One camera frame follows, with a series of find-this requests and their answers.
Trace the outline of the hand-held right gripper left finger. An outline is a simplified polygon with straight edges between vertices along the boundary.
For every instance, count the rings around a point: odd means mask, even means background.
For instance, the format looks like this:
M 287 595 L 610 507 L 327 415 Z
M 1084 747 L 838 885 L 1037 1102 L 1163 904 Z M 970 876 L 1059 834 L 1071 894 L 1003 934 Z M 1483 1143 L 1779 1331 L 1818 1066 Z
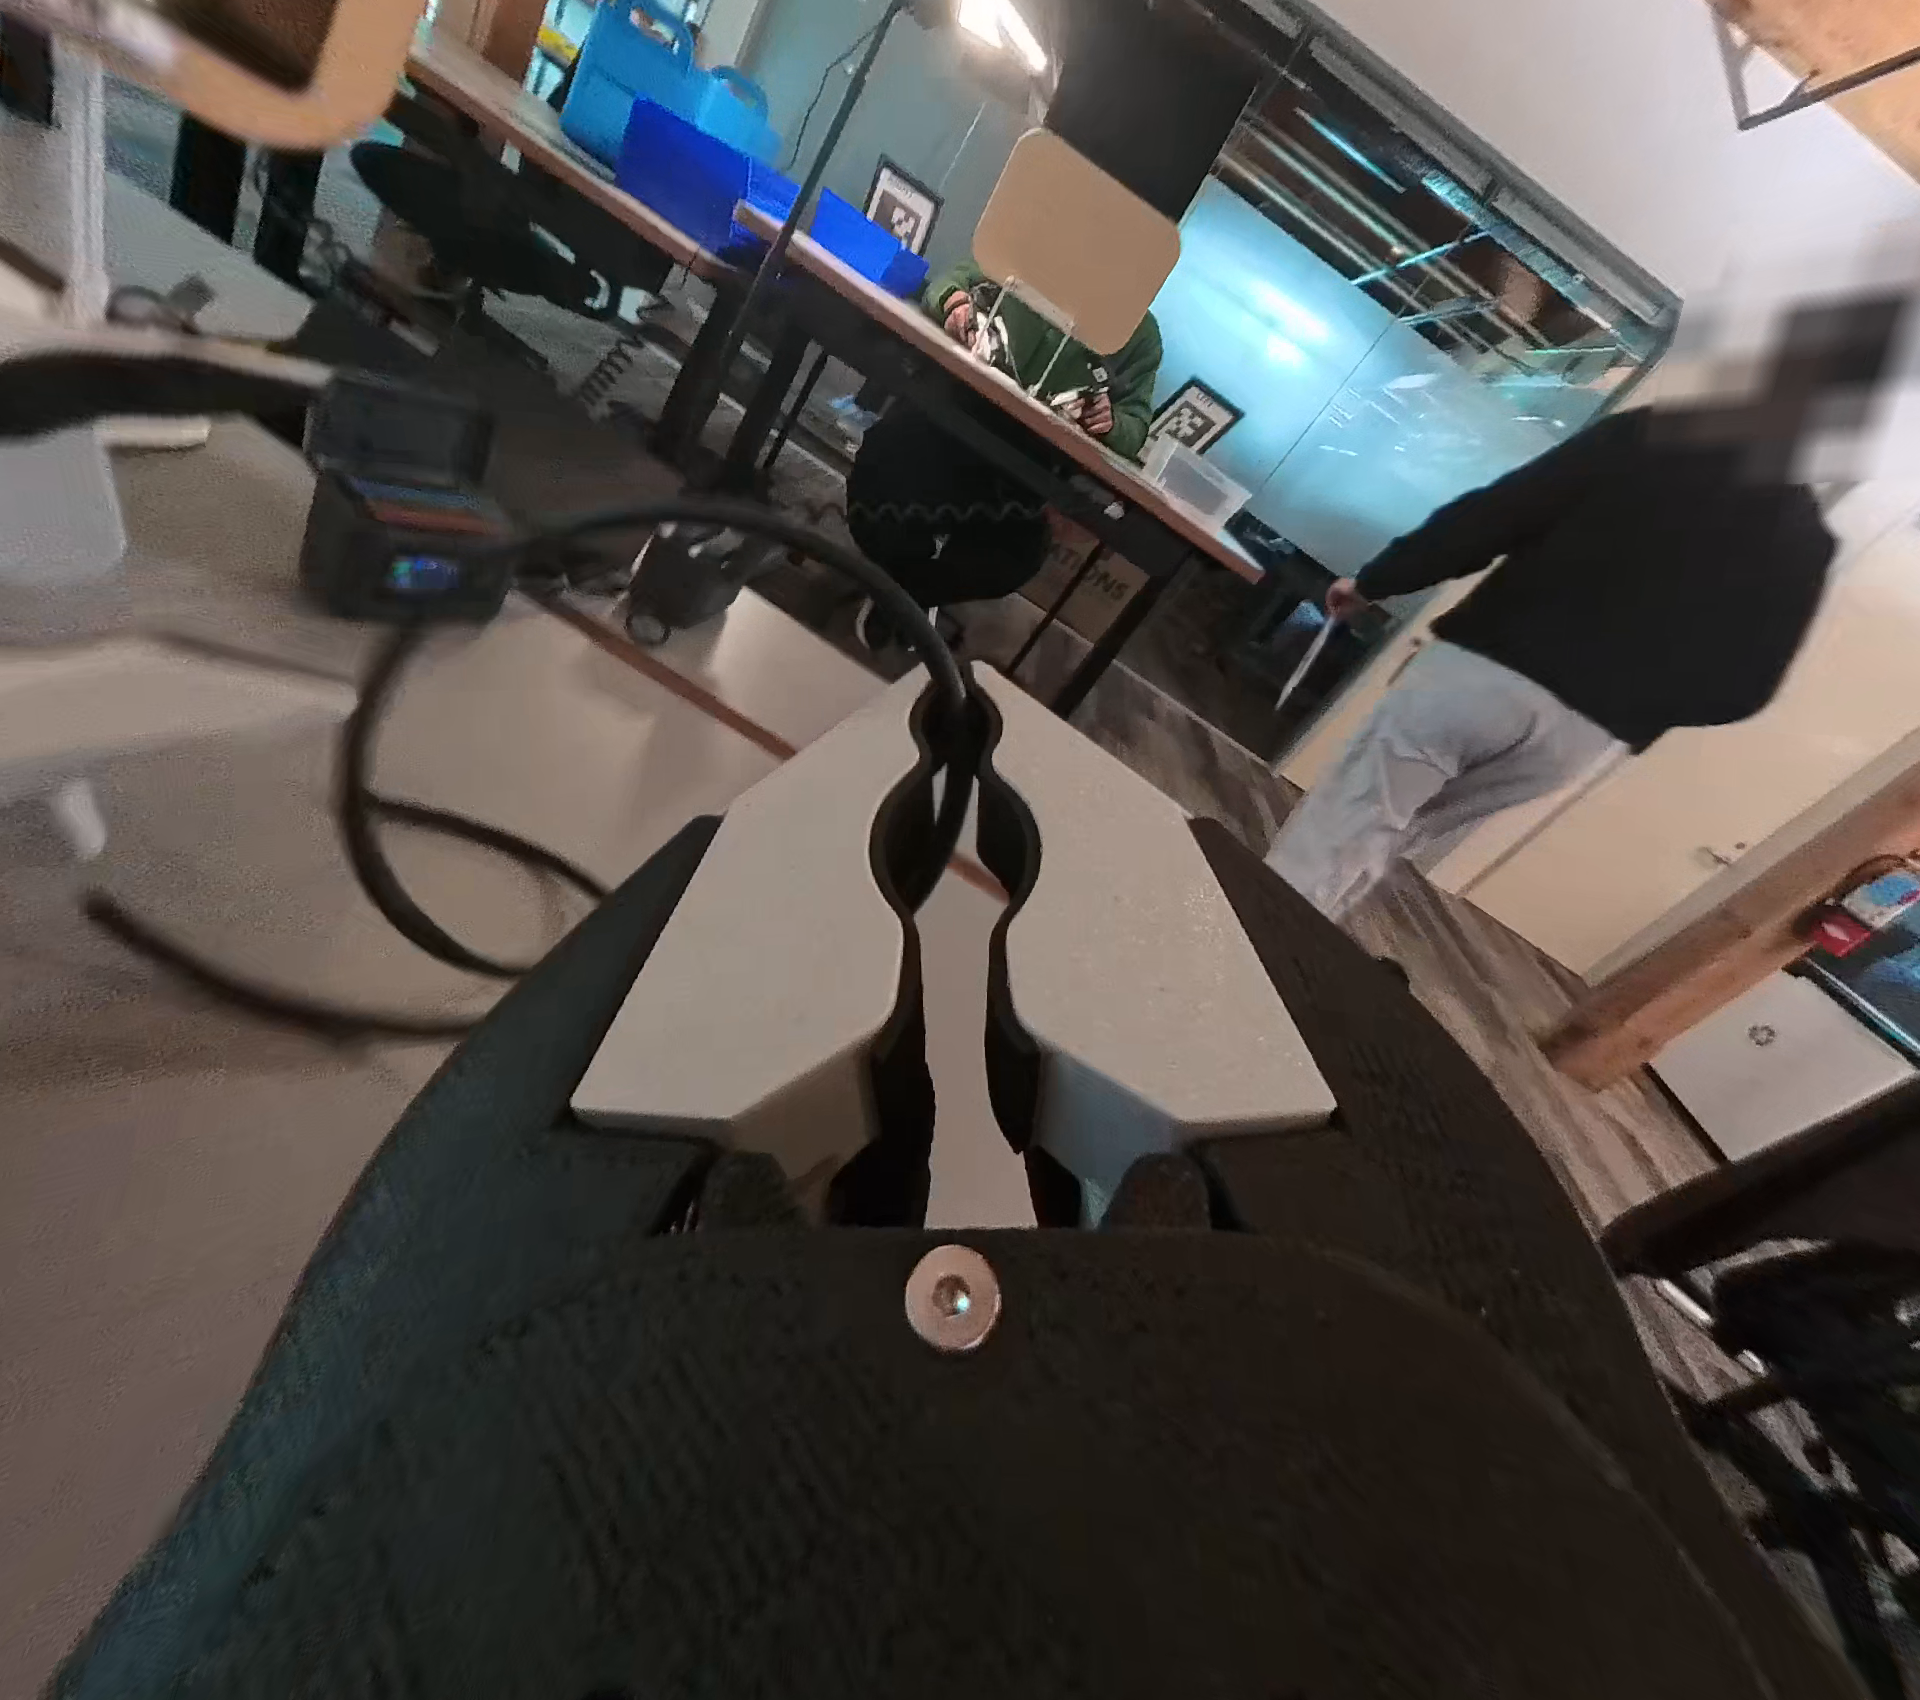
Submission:
M 910 894 L 945 725 L 939 689 L 899 681 L 727 808 L 571 1093 L 577 1121 L 766 1155 L 838 1226 L 923 1222 Z

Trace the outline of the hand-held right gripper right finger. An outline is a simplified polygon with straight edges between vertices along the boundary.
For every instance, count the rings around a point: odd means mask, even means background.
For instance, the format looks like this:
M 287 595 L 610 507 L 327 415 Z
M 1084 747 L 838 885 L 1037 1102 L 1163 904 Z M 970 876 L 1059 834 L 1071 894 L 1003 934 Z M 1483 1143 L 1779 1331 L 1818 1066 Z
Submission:
M 1147 1157 L 1331 1126 L 1336 1097 L 1195 821 L 994 668 L 973 849 L 1005 888 L 983 1060 L 1042 1227 L 1092 1227 Z

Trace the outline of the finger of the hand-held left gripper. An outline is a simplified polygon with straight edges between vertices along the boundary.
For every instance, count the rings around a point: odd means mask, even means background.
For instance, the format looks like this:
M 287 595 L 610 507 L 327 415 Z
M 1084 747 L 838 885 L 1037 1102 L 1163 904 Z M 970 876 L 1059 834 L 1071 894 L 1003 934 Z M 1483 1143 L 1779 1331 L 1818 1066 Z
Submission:
M 126 528 L 101 423 L 271 414 L 330 379 L 252 345 L 4 312 L 1 583 L 58 592 L 120 567 Z
M 1 808 L 73 854 L 105 845 L 97 773 L 131 755 L 343 719 L 346 681 L 193 642 L 112 637 L 1 656 Z

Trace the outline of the black power station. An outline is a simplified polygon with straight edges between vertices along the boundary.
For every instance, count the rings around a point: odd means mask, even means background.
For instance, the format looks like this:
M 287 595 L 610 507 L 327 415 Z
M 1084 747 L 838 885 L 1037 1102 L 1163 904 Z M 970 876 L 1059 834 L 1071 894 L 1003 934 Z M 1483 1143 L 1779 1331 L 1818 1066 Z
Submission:
M 486 492 L 491 415 L 467 394 L 336 370 L 307 411 L 311 504 L 299 593 L 343 622 L 485 625 L 515 573 L 515 525 Z

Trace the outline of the black office chair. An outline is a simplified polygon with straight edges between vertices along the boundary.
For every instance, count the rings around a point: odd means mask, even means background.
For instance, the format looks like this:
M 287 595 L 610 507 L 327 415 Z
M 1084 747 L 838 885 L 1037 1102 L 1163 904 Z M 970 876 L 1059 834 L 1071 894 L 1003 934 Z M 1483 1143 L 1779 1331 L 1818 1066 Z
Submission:
M 1741 1370 L 1667 1389 L 1685 1432 L 1866 1694 L 1914 1696 L 1918 1085 L 1626 1208 L 1597 1247 Z
M 546 355 L 486 312 L 490 297 L 532 299 L 598 325 L 616 319 L 619 289 L 545 235 L 501 164 L 372 139 L 352 144 L 348 162 L 379 208 L 423 244 L 415 276 L 394 287 L 436 335 L 469 336 L 545 370 Z

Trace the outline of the cardboard box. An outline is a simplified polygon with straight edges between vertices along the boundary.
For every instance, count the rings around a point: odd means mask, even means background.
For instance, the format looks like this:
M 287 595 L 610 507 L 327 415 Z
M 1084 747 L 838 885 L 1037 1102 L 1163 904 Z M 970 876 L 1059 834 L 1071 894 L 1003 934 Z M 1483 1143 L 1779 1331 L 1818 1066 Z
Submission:
M 1024 670 L 1037 652 L 1059 646 L 1068 635 L 1077 639 L 1080 656 L 1043 692 L 1049 710 L 1071 719 L 1185 576 L 1195 553 L 1144 520 L 1123 525 L 1120 545 L 1059 515 L 1049 527 L 1043 570 L 1021 593 L 1037 605 L 1038 619 L 1021 637 L 1013 668 Z

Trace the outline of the brown-topped desk black legs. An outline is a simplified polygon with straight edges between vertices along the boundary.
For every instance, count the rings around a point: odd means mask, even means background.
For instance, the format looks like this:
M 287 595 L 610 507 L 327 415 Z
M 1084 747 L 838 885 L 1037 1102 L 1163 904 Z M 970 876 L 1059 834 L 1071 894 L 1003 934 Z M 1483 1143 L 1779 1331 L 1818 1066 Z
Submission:
M 1264 581 L 1255 553 L 1227 527 L 1163 492 L 1139 466 L 1103 453 L 1013 379 L 973 360 L 917 304 L 887 297 L 817 240 L 786 232 L 755 208 L 739 208 L 733 221 L 769 240 L 779 317 L 809 345 L 876 382 L 879 393 L 899 394 L 1024 497 L 1084 528 L 1099 547 L 1139 573 L 1138 593 L 1049 696 L 1056 716 L 1080 713 L 1135 635 L 1205 562 L 1239 583 Z
M 445 113 L 456 130 L 504 144 L 520 164 L 577 199 L 580 212 L 611 225 L 624 240 L 640 249 L 642 259 L 707 289 L 707 312 L 684 347 L 676 377 L 647 426 L 647 444 L 659 461 L 684 473 L 729 479 L 741 491 L 767 492 L 779 455 L 825 370 L 825 354 L 783 305 L 750 315 L 744 336 L 731 340 L 731 323 L 747 311 L 753 287 L 737 229 L 712 249 L 624 192 L 610 169 L 565 139 L 546 103 L 528 97 L 469 48 L 425 31 L 409 47 L 402 74 L 409 95 Z M 755 340 L 766 342 L 766 360 L 755 382 L 741 389 L 741 414 L 727 449 L 709 455 L 703 444 L 707 418 L 733 393 L 733 360 Z

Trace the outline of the clear plastic box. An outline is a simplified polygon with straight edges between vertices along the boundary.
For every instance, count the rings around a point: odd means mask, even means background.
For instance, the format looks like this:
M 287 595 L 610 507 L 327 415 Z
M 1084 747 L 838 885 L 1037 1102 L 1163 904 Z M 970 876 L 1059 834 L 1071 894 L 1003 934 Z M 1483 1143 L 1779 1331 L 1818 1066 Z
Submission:
M 1205 516 L 1219 531 L 1252 497 L 1252 489 L 1243 489 L 1213 466 L 1207 455 L 1187 449 L 1177 439 L 1161 443 L 1153 481 L 1180 510 Z

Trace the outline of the light blue tool caddy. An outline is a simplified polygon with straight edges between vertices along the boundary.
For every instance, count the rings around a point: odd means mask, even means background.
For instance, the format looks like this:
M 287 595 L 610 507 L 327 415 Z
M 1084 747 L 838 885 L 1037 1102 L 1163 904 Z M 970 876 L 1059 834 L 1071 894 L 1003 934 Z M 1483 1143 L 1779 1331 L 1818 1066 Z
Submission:
M 763 89 L 731 65 L 703 67 L 684 17 L 657 0 L 601 0 L 568 73 L 563 138 L 611 172 L 633 109 L 657 103 L 733 151 L 779 162 Z

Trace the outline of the framed marker sign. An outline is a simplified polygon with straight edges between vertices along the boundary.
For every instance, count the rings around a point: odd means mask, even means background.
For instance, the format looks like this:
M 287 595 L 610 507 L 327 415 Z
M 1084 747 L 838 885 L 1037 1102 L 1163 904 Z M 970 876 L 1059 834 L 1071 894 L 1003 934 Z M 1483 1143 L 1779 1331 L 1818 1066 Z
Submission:
M 880 155 L 862 212 L 903 250 L 923 258 L 942 204 L 945 198 L 931 184 L 911 176 L 893 156 Z
M 1163 461 L 1173 447 L 1207 455 L 1240 418 L 1243 409 L 1236 401 L 1189 376 L 1151 414 L 1143 466 Z

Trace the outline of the dark blue plastic bin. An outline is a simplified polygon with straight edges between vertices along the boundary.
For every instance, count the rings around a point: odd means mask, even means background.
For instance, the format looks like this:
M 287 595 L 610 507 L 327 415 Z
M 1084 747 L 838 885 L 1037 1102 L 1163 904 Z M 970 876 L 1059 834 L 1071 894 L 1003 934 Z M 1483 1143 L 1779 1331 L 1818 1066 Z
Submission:
M 659 102 L 639 98 L 621 132 L 615 184 L 685 238 L 717 249 L 744 198 L 750 158 Z

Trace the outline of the beige door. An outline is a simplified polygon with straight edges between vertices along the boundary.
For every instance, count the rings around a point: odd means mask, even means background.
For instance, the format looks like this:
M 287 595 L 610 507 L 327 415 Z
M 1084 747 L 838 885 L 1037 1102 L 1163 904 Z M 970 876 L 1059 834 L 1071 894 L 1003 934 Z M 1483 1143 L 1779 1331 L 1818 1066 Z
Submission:
M 1678 730 L 1566 801 L 1464 900 L 1584 982 L 1669 940 L 1787 840 L 1906 765 L 1918 724 L 1914 484 L 1853 489 L 1835 564 L 1762 716 Z

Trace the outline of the low blue plastic bin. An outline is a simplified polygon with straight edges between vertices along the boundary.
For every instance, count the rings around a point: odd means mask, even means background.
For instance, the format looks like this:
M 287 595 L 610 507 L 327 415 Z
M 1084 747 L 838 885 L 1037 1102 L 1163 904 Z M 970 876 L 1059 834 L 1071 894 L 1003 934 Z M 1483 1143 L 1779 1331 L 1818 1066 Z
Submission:
M 744 196 L 731 204 L 731 225 L 753 240 L 774 240 L 774 232 L 793 214 L 799 188 L 759 164 L 749 167 Z M 804 240 L 833 256 L 847 273 L 862 276 L 887 297 L 911 300 L 922 297 L 925 263 L 899 238 L 887 234 L 849 199 L 829 188 L 815 191 L 793 225 L 790 250 Z

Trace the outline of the beige panel on white stand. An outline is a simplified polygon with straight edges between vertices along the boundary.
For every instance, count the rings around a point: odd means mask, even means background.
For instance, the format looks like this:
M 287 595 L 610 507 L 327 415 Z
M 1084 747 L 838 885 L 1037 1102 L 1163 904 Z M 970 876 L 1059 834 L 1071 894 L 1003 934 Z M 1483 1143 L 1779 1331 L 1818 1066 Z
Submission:
M 1099 360 L 1135 336 L 1177 259 L 1177 227 L 1047 128 L 1013 144 L 972 234 L 987 319 L 1014 299 Z

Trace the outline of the black backdrop board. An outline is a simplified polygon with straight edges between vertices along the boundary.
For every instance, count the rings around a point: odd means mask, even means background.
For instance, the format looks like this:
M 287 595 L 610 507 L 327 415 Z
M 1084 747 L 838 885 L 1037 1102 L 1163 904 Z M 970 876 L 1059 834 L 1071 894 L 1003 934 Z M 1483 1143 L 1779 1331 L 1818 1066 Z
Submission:
M 1043 128 L 1149 209 L 1182 221 L 1257 89 L 1259 64 L 1209 28 L 1135 0 L 1080 0 Z

